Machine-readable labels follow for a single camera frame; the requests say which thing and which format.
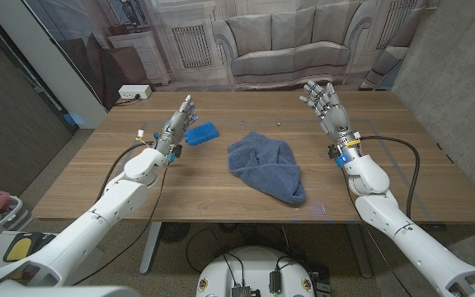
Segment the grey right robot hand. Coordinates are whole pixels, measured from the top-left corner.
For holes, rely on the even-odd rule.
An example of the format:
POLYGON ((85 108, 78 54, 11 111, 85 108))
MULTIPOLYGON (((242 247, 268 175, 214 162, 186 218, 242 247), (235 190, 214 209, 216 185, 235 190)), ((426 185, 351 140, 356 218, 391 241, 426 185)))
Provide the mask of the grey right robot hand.
POLYGON ((321 87, 318 83, 308 80, 303 89, 307 96, 301 96, 299 100, 314 110, 320 120, 320 126, 336 143, 340 156, 344 155, 346 162, 360 158, 359 136, 354 135, 349 116, 333 85, 328 82, 321 87))

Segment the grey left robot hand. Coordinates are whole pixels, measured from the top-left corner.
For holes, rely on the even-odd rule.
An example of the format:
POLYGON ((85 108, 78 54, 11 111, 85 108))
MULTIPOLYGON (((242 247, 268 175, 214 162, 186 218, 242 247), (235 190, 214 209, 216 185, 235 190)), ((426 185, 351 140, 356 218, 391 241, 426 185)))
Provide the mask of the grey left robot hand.
POLYGON ((195 104, 191 100, 191 95, 188 95, 179 109, 165 121, 155 149, 163 155, 170 154, 174 147, 184 139, 190 124, 197 120, 195 104))

